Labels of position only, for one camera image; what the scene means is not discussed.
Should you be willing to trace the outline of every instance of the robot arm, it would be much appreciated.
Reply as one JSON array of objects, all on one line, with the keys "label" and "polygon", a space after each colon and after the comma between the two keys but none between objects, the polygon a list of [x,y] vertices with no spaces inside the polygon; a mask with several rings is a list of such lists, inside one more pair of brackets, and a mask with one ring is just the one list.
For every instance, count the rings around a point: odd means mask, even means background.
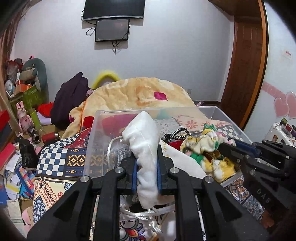
[{"label": "robot arm", "polygon": [[[276,220],[283,217],[294,198],[291,185],[287,181],[292,178],[291,160],[294,159],[294,150],[279,145],[268,142],[262,145],[254,143],[245,148],[224,143],[219,146],[223,155],[240,165],[245,175],[244,185]],[[272,164],[283,169],[277,170],[258,163],[255,157],[263,157],[266,160],[271,157]],[[137,183],[136,173],[136,159],[132,155],[123,159],[120,167],[109,171],[103,177],[81,177],[32,227],[27,240],[89,240],[98,194],[100,199],[93,240],[119,240],[119,196],[133,195]],[[203,179],[191,177],[174,167],[173,161],[163,156],[160,146],[157,176],[159,193],[175,196],[177,241],[203,240],[196,198],[199,201],[207,240],[269,239],[266,229],[218,182],[210,176]]]}]

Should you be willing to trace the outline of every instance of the pink bunny figure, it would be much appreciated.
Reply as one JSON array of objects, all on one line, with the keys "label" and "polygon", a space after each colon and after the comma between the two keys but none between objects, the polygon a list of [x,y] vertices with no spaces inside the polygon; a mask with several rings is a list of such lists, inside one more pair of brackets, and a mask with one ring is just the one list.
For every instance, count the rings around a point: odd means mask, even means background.
[{"label": "pink bunny figure", "polygon": [[17,103],[17,117],[22,132],[27,133],[28,128],[34,126],[31,117],[27,115],[27,111],[24,108],[24,103],[22,101],[20,102],[20,105]]}]

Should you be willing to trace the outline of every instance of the white cloth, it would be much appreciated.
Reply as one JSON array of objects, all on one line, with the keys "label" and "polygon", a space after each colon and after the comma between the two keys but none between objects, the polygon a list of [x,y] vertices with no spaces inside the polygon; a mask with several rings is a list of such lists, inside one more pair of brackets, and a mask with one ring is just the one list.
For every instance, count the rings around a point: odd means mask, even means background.
[{"label": "white cloth", "polygon": [[201,166],[192,157],[178,151],[162,140],[159,144],[163,150],[163,155],[171,158],[175,167],[182,169],[192,177],[203,179],[206,176]]},{"label": "white cloth", "polygon": [[42,126],[52,125],[50,118],[44,117],[40,112],[37,112],[37,115]]},{"label": "white cloth", "polygon": [[150,115],[142,111],[122,132],[125,142],[140,166],[137,172],[139,201],[144,209],[152,208],[157,203],[157,146],[159,133]]}]

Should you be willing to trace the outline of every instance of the flat screen tv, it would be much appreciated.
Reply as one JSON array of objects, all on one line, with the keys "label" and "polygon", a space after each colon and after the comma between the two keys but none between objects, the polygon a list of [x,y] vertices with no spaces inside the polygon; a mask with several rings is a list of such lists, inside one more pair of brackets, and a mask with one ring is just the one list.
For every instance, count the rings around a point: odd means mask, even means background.
[{"label": "flat screen tv", "polygon": [[143,18],[145,0],[86,0],[83,20]]}]

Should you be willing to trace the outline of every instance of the black and white cord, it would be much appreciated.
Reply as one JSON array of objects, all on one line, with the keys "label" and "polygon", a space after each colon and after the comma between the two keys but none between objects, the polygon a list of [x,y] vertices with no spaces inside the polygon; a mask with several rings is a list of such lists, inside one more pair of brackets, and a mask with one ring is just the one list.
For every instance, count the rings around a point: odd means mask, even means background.
[{"label": "black and white cord", "polygon": [[127,30],[127,32],[125,33],[125,35],[121,38],[121,40],[116,40],[116,41],[112,41],[112,45],[113,45],[113,47],[114,47],[114,53],[115,53],[115,55],[116,55],[116,50],[117,50],[117,46],[121,43],[121,41],[125,38],[125,36],[127,35],[127,34],[129,34],[129,31],[130,31],[130,26],[131,26],[131,22],[129,22],[129,24],[128,24],[128,30]]},{"label": "black and white cord", "polygon": [[[179,132],[186,132],[185,135],[177,135]],[[165,140],[169,143],[172,139],[174,140],[185,140],[187,137],[191,136],[191,131],[186,128],[179,128],[172,134],[165,134]]]},{"label": "black and white cord", "polygon": [[[83,9],[82,12],[81,12],[81,21],[83,21],[83,12],[84,12],[84,9]],[[92,28],[90,28],[89,30],[86,31],[86,36],[89,37],[89,36],[91,36],[91,35],[94,33],[94,31],[96,30],[96,24],[95,24],[95,23],[91,23],[91,22],[86,21],[86,20],[85,20],[85,22],[94,25]]]}]

